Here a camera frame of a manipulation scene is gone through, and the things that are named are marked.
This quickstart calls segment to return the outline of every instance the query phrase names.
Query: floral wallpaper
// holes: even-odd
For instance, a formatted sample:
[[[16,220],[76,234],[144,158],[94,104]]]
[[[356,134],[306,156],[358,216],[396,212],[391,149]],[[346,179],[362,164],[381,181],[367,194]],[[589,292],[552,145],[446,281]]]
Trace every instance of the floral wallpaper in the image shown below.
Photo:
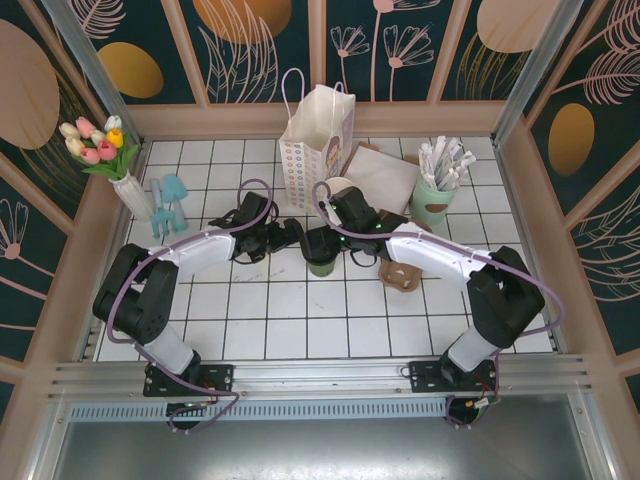
[[[68,3],[125,103],[195,103],[160,1],[68,0]],[[58,38],[66,48],[59,33]]]
[[[472,0],[441,100],[506,100],[558,0]]]
[[[640,139],[640,0],[612,0],[531,128],[566,214]]]
[[[0,179],[0,356],[24,361],[66,241]]]
[[[292,67],[309,85],[307,0],[180,0],[211,103],[281,102]],[[299,83],[287,81],[298,101]]]
[[[0,153],[74,218],[88,175],[57,133],[84,116],[98,122],[17,1],[0,9]]]
[[[452,2],[328,0],[327,84],[357,101],[424,101]]]
[[[578,15],[576,16],[576,19],[568,27],[569,33],[567,33],[567,35],[564,37],[564,40],[562,41],[562,44],[560,45],[560,47],[556,51],[556,54],[554,55],[553,59],[551,60],[551,62],[547,66],[547,69],[544,72],[544,74],[542,75],[542,78],[538,82],[538,86],[533,91],[533,93],[531,94],[531,97],[529,98],[529,101],[527,102],[527,104],[524,107],[524,112],[523,113],[524,113],[525,117],[529,116],[529,112],[531,111],[531,109],[535,105],[536,101],[538,100],[538,97],[540,96],[540,93],[542,93],[542,89],[545,87],[545,85],[547,83],[547,80],[549,79],[549,76],[556,69],[556,66],[558,65],[558,62],[562,58],[562,55],[564,55],[564,52],[566,51],[567,47],[569,46],[569,43],[573,39],[573,36],[575,35],[576,30],[578,30],[578,28],[582,24],[582,21],[584,20],[585,15],[587,14],[587,12],[589,11],[589,9],[592,6],[593,6],[593,0],[583,0],[582,6],[580,7],[580,11],[578,12]]]
[[[640,168],[571,236],[616,354],[640,348]]]

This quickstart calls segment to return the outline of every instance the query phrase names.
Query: pink tulip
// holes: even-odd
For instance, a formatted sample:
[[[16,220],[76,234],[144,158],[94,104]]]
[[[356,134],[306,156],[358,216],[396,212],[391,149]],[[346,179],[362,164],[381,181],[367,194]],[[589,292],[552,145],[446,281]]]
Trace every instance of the pink tulip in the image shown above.
[[[107,162],[116,158],[118,154],[118,149],[115,145],[107,140],[103,140],[98,144],[98,155],[102,160]]]
[[[91,130],[96,130],[96,127],[84,117],[78,117],[76,120],[76,127],[78,127],[78,131],[82,138],[89,138],[91,136]]]
[[[83,148],[80,156],[85,162],[91,165],[95,165],[100,161],[100,155],[98,155],[98,151],[95,148]]]

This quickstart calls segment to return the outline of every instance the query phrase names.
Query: tulip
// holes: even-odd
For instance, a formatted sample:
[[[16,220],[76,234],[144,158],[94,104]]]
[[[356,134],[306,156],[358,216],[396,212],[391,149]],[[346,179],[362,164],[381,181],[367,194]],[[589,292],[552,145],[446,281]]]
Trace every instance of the tulip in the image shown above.
[[[82,152],[84,148],[82,140],[76,137],[67,137],[64,139],[64,143],[67,146],[67,150],[71,152],[71,155],[75,155],[76,157],[80,155],[80,152]]]
[[[98,144],[98,155],[102,160],[109,162],[116,158],[116,155],[118,155],[118,149],[113,145],[113,143],[103,140]]]
[[[70,123],[63,123],[58,127],[58,129],[60,130],[60,133],[64,138],[69,138],[69,137],[80,138],[80,132],[76,127],[74,127]]]
[[[104,124],[105,132],[113,130],[114,128],[117,128],[118,130],[122,128],[122,120],[120,120],[120,117],[117,115],[111,115],[107,118],[107,123]]]
[[[122,136],[122,132],[117,128],[112,128],[107,132],[107,140],[113,143],[116,148],[120,148],[124,143],[124,137]]]
[[[85,162],[91,165],[95,165],[100,161],[100,155],[98,155],[98,151],[95,148],[83,148],[80,156]]]
[[[78,127],[78,131],[80,132],[80,135],[82,135],[82,138],[89,138],[91,136],[91,130],[96,130],[95,125],[84,117],[78,117],[78,120],[76,120],[76,127]]]
[[[101,141],[106,140],[107,136],[101,132],[100,130],[91,130],[91,134],[89,135],[91,137],[91,141],[93,142],[94,145],[98,145]]]

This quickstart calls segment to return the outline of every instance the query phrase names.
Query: cup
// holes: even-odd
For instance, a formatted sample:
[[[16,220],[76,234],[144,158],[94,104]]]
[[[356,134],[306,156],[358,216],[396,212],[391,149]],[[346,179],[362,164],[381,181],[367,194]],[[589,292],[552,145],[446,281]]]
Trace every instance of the cup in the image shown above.
[[[416,186],[413,189],[413,194],[409,200],[411,217],[422,220],[430,227],[438,225],[444,220],[447,209],[449,205],[451,205],[457,191],[458,187],[444,192],[434,190],[427,185],[424,178],[418,177]]]
[[[331,275],[333,269],[336,265],[336,257],[333,257],[333,260],[330,260],[326,263],[314,262],[311,263],[307,261],[307,265],[309,266],[309,272],[319,278],[326,277],[327,275]]]

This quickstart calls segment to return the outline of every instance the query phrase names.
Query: bag handle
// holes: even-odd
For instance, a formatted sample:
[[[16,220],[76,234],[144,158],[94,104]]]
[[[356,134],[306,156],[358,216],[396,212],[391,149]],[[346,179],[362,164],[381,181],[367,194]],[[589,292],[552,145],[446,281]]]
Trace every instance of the bag handle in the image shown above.
[[[336,92],[345,93],[344,84],[342,82],[336,82],[333,87],[333,95],[332,95],[332,104],[331,104],[331,130],[329,131],[329,136],[333,135],[333,121],[336,118]],[[342,104],[342,116],[344,117],[344,103]]]
[[[300,74],[300,80],[302,81],[302,87],[300,89],[300,101],[304,98],[304,73],[299,68],[290,68],[284,75],[282,76],[282,81],[280,82],[280,89],[282,90],[282,99],[284,100],[284,106],[287,107],[287,115],[289,115],[289,120],[291,120],[291,109],[289,108],[289,102],[287,101],[287,94],[284,91],[284,81],[287,79],[287,75],[291,72],[298,72]]]

